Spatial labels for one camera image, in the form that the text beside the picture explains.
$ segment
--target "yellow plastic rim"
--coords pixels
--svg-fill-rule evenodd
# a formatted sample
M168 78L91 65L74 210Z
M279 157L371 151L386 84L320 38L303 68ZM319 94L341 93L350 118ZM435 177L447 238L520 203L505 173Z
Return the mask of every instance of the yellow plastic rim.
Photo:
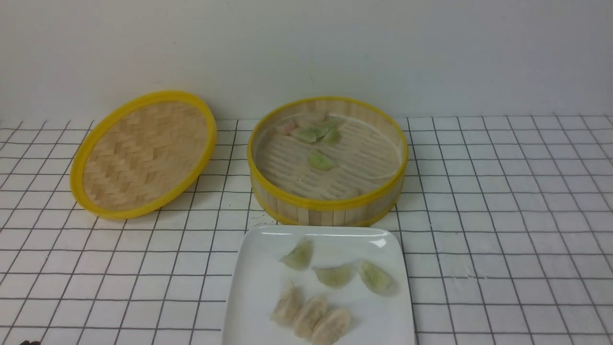
M277 222L283 224L283 225L304 225L301 223L296 222L295 220L291 220L287 217L284 217L282 215L280 215L279 213L271 210L270 208L268 208L268 206L266 206L266 204L264 203L264 200L262 200L262 198L260 197L259 194L257 194L256 190L253 190L253 196L256 197L257 202L260 204L260 206L262 207L262 209L264 210L264 212L268 213L269 216L271 216L273 219L275 219ZM385 208L385 210L383 210L381 213L376 214L374 217L371 217L367 220L364 220L363 222L358 222L355 224L346 224L343 225L344 227L369 227L371 225L373 225L374 223L380 221L381 219L383 219L383 217L385 217L389 211L391 211L394 208L394 205L396 205L396 202L398 201L400 197L400 194L398 194L398 196L396 196L396 198L394 198L394 200L390 203L390 205L388 207Z
M94 204L85 193L85 188L83 186L83 172L85 170L87 159L91 151L94 149L94 146L96 146L98 143L98 140L100 140L107 130L109 130L109 128L111 128L124 116L144 106L169 101L184 102L197 108L202 116L204 116L205 123L207 124L207 141L205 143L205 148L194 169L189 172L183 181L171 189L171 191L143 206L130 210L115 211L104 209ZM109 116L98 123L92 132L87 135L85 140L83 140L83 143L81 146L79 146L77 154L72 162L72 168L70 169L70 190L72 191L72 195L77 200L79 205L102 218L129 219L139 217L155 211L163 205L171 202L179 194L183 193L198 178L213 155L216 137L217 128L215 125L215 118L213 118L213 114L206 103L204 103L198 96L184 91L159 91L141 96L113 111Z
M314 200L314 199L302 198L301 196L297 196L297 195L291 194L289 192L286 192L286 191L280 189L279 187L277 187L277 186L273 185L272 183L270 183L264 177L264 175L262 175L262 173L257 169L257 166L256 166L255 161L253 159L253 155L251 154L251 148L253 147L253 144L254 144L254 142L253 142L254 141L254 134L258 132L258 130L262 126L262 124L264 122L266 122L267 120L269 120L270 118L272 118L273 116L275 116L278 112L280 112L281 110L283 110L283 109L285 109L287 107L292 107L292 106L295 106L296 104L300 104L300 103L304 103L304 102L319 101L319 100L338 100L338 101L346 101L346 102L352 102L352 103L359 104L360 106L366 107L366 108L372 110L373 112L376 112L378 115L384 117L398 131L398 134L400 135L400 137L401 137L401 139L402 139L402 141L404 143L404 145L403 145L404 149L403 149L403 152L402 152L402 162L400 163L400 167L399 167L398 171L384 185L382 185L379 188L373 190L372 192L366 193L364 195L360 195L360 196L355 197L355 198L343 199L343 200ZM406 163L407 163L408 159L409 159L409 148L408 148L408 144L406 142L405 135L402 133L402 129L400 129L400 127L398 126L398 123L396 123L396 121L394 119L392 119L389 115L385 114L383 111L379 110L378 108L375 108L375 107L371 106L368 103L365 103L365 102L362 102L362 101L358 101L358 100L352 99L352 98L336 97L336 96L313 97L313 98L300 99L298 101L285 104L284 106L281 106L281 107L273 110L271 113L266 115L260 122L257 123L256 127L253 129L253 132L251 133L251 136L249 137L249 143L247 145L247 163L249 164L249 170L251 171L251 176L253 178L255 178L255 180L258 183L260 183L260 185L266 190L266 192L268 192L269 194L271 194L275 198L281 199L281 200L283 200L283 201L285 201L285 202L287 202L289 204L292 204L292 205L294 205L296 207L301 207L301 208L304 208L304 209L310 209L310 210L314 210L314 211L342 211L342 210L345 210L345 209L352 209L352 208L355 208L355 207L361 207L361 206L370 204L374 200L379 199L385 193L387 193L389 191L389 189L391 188L391 186L394 183L396 183L399 179L404 179L404 177L405 177L404 173L405 173Z

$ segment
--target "ceramic plate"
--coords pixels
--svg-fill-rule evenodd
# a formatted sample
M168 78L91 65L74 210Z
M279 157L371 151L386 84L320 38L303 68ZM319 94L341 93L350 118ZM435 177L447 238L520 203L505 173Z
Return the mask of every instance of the ceramic plate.
M313 240L313 266L337 266L369 260L396 281L391 297L375 295L355 274L340 289L328 288L311 268L295 271L279 262L303 237ZM411 295L404 255L396 237L375 228L293 227L274 225L247 232L238 252L227 302L223 345L308 344L291 328L270 321L286 281L302 289L305 301L325 294L331 306L349 308L353 320L348 333L335 345L415 344Z

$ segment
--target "white grid tablecloth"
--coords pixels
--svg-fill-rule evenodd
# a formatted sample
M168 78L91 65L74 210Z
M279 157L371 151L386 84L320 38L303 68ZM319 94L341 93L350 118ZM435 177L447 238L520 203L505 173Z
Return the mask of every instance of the white grid tablecloth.
M375 226L402 244L418 344L612 344L611 118L398 122L411 161ZM242 236L275 223L251 194L254 124L219 121L197 183L111 222L69 191L94 123L0 123L0 343L220 345Z

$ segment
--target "woven bamboo lid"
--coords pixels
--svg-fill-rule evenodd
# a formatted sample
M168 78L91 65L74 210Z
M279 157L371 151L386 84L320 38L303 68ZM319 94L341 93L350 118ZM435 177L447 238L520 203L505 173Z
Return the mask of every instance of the woven bamboo lid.
M162 91L137 98L85 138L70 172L72 193L101 217L146 214L195 181L215 139L215 120L198 97Z

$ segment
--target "steamer basket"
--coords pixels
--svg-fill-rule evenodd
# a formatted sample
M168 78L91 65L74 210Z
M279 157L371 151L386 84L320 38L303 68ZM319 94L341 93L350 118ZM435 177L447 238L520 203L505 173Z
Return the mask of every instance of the steamer basket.
M327 112L338 117L341 139L333 146L305 144L275 125L290 117ZM337 167L313 169L318 149ZM379 109L354 99L320 97L278 108L255 127L247 147L254 196L283 224L369 226L394 206L404 181L408 146L402 130Z

